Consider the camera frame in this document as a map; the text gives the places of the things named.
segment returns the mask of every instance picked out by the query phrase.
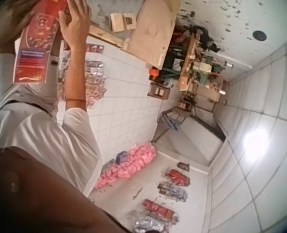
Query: light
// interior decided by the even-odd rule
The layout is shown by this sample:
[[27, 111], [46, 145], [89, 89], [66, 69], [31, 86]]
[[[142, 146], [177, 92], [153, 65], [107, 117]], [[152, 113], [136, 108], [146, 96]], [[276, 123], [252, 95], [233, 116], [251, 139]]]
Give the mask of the light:
[[225, 94], [226, 94], [226, 92], [223, 91], [223, 90], [220, 90], [219, 93], [220, 93], [221, 95], [225, 95]]
[[246, 134], [244, 138], [245, 156], [250, 162], [261, 158], [269, 145], [269, 136], [264, 129], [257, 129]]

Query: cardboard box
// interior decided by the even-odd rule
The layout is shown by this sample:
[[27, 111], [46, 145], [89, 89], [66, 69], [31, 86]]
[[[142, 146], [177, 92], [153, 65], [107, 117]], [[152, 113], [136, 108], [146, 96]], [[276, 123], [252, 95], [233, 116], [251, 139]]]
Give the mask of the cardboard box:
[[45, 83], [50, 52], [60, 26], [58, 12], [66, 0], [41, 0], [30, 24], [23, 29], [13, 83]]

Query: white wall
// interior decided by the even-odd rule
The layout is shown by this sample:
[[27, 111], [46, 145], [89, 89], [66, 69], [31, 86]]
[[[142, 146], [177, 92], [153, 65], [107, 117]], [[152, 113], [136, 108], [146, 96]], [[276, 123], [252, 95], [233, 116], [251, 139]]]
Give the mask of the white wall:
[[[287, 227], [287, 43], [231, 83], [214, 114], [227, 141], [209, 171], [202, 232], [282, 232]], [[267, 131], [269, 146], [251, 162], [243, 140], [260, 128]]]

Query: fingers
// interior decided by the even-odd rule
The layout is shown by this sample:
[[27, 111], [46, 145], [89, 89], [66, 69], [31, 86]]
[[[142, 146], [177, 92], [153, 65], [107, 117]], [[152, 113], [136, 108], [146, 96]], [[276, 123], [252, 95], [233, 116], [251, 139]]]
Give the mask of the fingers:
[[90, 8], [89, 8], [89, 6], [87, 5], [86, 0], [82, 0], [82, 4], [83, 4], [83, 8], [84, 8], [85, 14], [89, 16], [89, 14], [90, 14]]
[[67, 2], [68, 2], [68, 7], [69, 7], [71, 17], [72, 18], [77, 17], [78, 11], [77, 11], [77, 7], [76, 7], [75, 3], [73, 2], [73, 0], [67, 0]]
[[82, 16], [85, 16], [86, 13], [84, 11], [82, 0], [75, 0], [77, 9]]
[[92, 9], [90, 7], [88, 7], [88, 11], [89, 11], [89, 20], [92, 19]]
[[66, 15], [65, 15], [64, 11], [59, 11], [58, 14], [59, 14], [61, 32], [63, 33], [64, 30], [67, 28]]

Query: white tiled wall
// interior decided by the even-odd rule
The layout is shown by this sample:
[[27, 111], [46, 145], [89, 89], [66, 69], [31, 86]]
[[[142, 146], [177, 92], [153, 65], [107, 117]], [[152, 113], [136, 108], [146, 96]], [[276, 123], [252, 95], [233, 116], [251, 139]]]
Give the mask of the white tiled wall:
[[[272, 233], [287, 227], [287, 43], [256, 68], [231, 83], [214, 111], [227, 140], [210, 167], [206, 233]], [[267, 132], [269, 146], [250, 161], [243, 141], [255, 129]]]
[[[102, 61], [105, 67], [104, 98], [88, 110], [90, 124], [106, 163], [136, 143], [151, 141], [160, 111], [175, 106], [180, 92], [171, 81], [168, 100], [148, 97], [150, 86], [148, 65], [120, 49], [88, 37], [88, 43], [104, 45], [104, 53], [87, 53], [86, 60]], [[59, 103], [58, 121], [64, 114], [64, 102]]]

